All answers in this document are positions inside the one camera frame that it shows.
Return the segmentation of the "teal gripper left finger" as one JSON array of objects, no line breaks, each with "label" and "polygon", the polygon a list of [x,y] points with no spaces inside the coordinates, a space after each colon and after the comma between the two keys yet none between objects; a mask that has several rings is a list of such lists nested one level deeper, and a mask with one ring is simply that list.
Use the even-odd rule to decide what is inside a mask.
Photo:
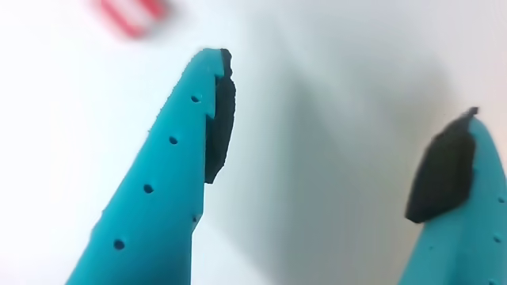
[{"label": "teal gripper left finger", "polygon": [[231,140],[231,53],[206,48],[185,68],[68,281],[78,285],[189,285],[204,186]]}]

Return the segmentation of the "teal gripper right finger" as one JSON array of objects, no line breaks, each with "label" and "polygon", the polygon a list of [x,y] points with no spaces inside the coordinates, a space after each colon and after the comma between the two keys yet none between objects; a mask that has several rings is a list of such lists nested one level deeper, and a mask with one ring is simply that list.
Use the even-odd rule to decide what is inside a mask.
[{"label": "teal gripper right finger", "polygon": [[477,114],[470,108],[425,148],[405,211],[422,231],[399,285],[506,283],[506,177]]}]

